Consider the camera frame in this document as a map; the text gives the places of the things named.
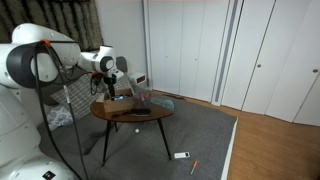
white remote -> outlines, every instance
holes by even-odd
[[[190,153],[189,152],[181,152],[181,153],[174,153],[174,158],[179,159],[179,158],[189,158]]]

white closet door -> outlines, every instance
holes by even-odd
[[[183,2],[148,2],[153,89],[179,94]]]
[[[320,78],[316,80],[294,123],[320,126]]]
[[[222,104],[241,109],[275,0],[244,1]]]
[[[149,29],[153,89],[166,91],[165,72],[165,2],[150,0]]]
[[[165,71],[166,92],[179,94],[183,2],[165,3]]]
[[[229,2],[226,0],[205,2],[196,80],[196,99],[211,101],[228,4]]]
[[[311,0],[277,0],[242,110],[265,114]]]
[[[180,95],[195,96],[204,1],[184,1]]]
[[[266,114],[292,122],[320,68],[320,1],[309,6]]]

black cable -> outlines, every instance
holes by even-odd
[[[82,73],[82,74],[80,74],[80,75],[79,75],[78,77],[76,77],[76,78],[68,79],[68,81],[65,81],[65,83],[68,84],[68,83],[70,83],[70,82],[72,82],[72,81],[76,81],[76,80],[78,80],[79,78],[81,78],[83,75],[86,75],[86,74],[89,74],[89,73],[90,73],[90,72]],[[56,82],[54,82],[54,83],[52,83],[52,84],[55,84],[55,85],[64,85],[63,82],[61,82],[61,83],[56,83]]]
[[[64,67],[63,64],[61,63],[61,60],[57,54],[57,52],[52,48],[52,47],[48,47],[46,46],[45,44],[45,47],[47,49],[47,51],[49,52],[50,56],[57,60],[57,63],[60,63],[60,66],[61,67]],[[59,70],[59,66],[54,63],[56,65],[56,68],[57,68],[57,71],[58,71],[58,74],[61,78],[61,81],[63,83],[65,83],[64,79],[62,78],[62,75],[60,73],[60,70]],[[65,95],[66,95],[66,98],[67,98],[67,103],[69,105],[69,110],[70,110],[70,114],[71,114],[71,117],[73,119],[73,123],[74,123],[74,129],[75,129],[75,132],[76,132],[76,137],[77,137],[77,144],[78,144],[78,149],[79,149],[79,154],[80,154],[80,159],[81,159],[81,164],[82,164],[82,167],[83,167],[83,170],[84,170],[84,173],[85,173],[85,176],[86,176],[86,179],[89,179],[88,177],[88,173],[87,173],[87,170],[86,170],[86,167],[85,167],[85,164],[84,164],[84,160],[83,160],[83,155],[82,155],[82,150],[81,150],[81,143],[80,143],[80,138],[79,138],[79,132],[78,132],[78,127],[77,127],[77,121],[76,121],[76,118],[74,116],[74,113],[73,113],[73,109],[72,109],[72,105],[71,105],[71,101],[69,99],[69,94],[68,94],[68,89],[67,89],[67,86],[64,85],[64,91],[65,91]]]
[[[50,41],[50,43],[78,44],[76,41]]]
[[[65,158],[63,157],[62,153],[60,152],[59,148],[57,147],[54,139],[53,139],[53,136],[52,136],[52,133],[51,133],[51,130],[49,128],[49,123],[48,123],[48,120],[47,120],[47,116],[46,116],[46,113],[45,113],[45,110],[44,110],[44,106],[43,106],[43,96],[42,96],[42,91],[41,91],[41,87],[40,87],[40,78],[39,78],[39,70],[38,70],[38,60],[37,60],[37,48],[38,48],[38,45],[36,46],[36,49],[35,49],[35,52],[34,52],[34,68],[35,68],[35,78],[36,78],[36,88],[37,88],[37,91],[39,93],[39,103],[40,103],[40,109],[41,109],[41,113],[42,113],[42,116],[43,116],[43,119],[44,119],[44,123],[46,125],[46,129],[47,129],[47,132],[48,132],[48,136],[50,138],[50,141],[54,147],[54,149],[56,150],[56,152],[58,153],[59,157],[61,158],[61,160],[64,162],[64,164],[79,178],[81,179],[81,177],[79,176],[79,174],[69,165],[69,163],[65,160]]]
[[[98,91],[98,85],[94,84],[94,83],[96,83],[96,81],[94,81],[94,82],[93,82],[93,81],[94,81],[94,80],[93,80],[93,77],[91,77],[91,78],[90,78],[90,94],[91,94],[92,96],[94,96],[95,94],[97,94],[97,91]]]
[[[77,67],[76,66],[72,66],[70,69],[68,69],[69,71],[71,70],[71,73],[69,73],[69,76],[72,76],[73,75],[73,72],[74,72],[74,70],[76,69]]]

small object on floor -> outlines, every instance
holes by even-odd
[[[194,163],[193,163],[193,168],[192,168],[192,170],[191,170],[191,173],[190,174],[192,174],[193,173],[193,171],[194,171],[194,168],[196,168],[196,166],[198,165],[198,161],[195,161]]]
[[[174,158],[179,159],[179,158],[189,158],[190,153],[189,152],[181,152],[181,153],[174,153]]]

round wooden table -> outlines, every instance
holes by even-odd
[[[141,108],[138,103],[135,103],[134,108]],[[109,133],[111,129],[111,122],[122,122],[122,123],[136,123],[136,122],[145,122],[145,121],[154,121],[157,120],[159,124],[159,128],[162,134],[162,138],[164,141],[164,144],[167,149],[167,153],[169,156],[169,160],[171,160],[171,154],[169,151],[168,143],[166,140],[166,136],[163,130],[163,125],[161,122],[161,118],[170,116],[173,114],[172,111],[170,111],[167,108],[164,108],[162,106],[152,104],[148,105],[148,109],[150,109],[151,113],[149,116],[132,116],[130,115],[130,112],[124,111],[124,112],[117,112],[117,113],[109,113],[105,111],[103,102],[96,102],[94,101],[90,106],[91,114],[94,116],[107,121],[106,126],[106,137],[105,137],[105,144],[104,144],[104,151],[103,151],[103,160],[102,160],[102,166],[106,163],[106,153],[108,148],[108,139],[109,139]]]

